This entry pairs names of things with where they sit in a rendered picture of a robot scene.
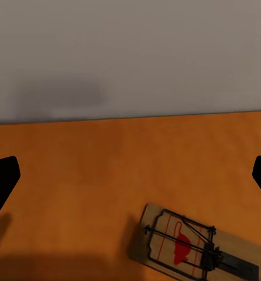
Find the mousetrap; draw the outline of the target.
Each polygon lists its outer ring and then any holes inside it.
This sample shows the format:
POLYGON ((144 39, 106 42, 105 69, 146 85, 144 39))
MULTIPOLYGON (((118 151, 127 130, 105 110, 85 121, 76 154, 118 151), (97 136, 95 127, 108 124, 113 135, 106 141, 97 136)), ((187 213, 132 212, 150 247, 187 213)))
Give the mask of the mousetrap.
POLYGON ((261 246, 149 202, 129 259, 177 281, 261 281, 261 246))

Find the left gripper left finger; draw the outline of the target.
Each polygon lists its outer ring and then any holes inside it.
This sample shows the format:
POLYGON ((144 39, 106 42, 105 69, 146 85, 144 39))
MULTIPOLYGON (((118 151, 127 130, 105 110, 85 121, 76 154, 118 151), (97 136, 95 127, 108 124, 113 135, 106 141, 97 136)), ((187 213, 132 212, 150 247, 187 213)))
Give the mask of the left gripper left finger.
POLYGON ((15 155, 0 159, 0 210, 20 179, 20 168, 15 155))

